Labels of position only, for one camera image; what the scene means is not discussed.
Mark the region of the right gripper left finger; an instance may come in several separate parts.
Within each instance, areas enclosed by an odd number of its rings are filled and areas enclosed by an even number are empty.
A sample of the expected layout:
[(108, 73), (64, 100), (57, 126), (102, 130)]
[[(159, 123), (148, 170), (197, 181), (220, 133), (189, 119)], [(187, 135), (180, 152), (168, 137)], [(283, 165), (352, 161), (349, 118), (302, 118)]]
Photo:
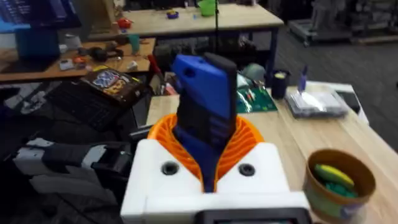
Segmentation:
[(120, 216), (124, 223), (191, 223), (206, 208), (201, 172), (172, 133), (177, 117), (160, 119), (139, 141)]

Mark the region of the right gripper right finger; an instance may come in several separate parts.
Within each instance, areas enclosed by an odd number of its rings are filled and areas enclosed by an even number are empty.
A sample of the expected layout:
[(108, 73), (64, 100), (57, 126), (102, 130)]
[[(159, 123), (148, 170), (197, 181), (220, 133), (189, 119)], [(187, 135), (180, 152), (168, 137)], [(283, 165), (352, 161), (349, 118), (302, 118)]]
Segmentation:
[(248, 119), (236, 120), (236, 131), (224, 149), (216, 168), (217, 193), (288, 192), (278, 148), (265, 142)]

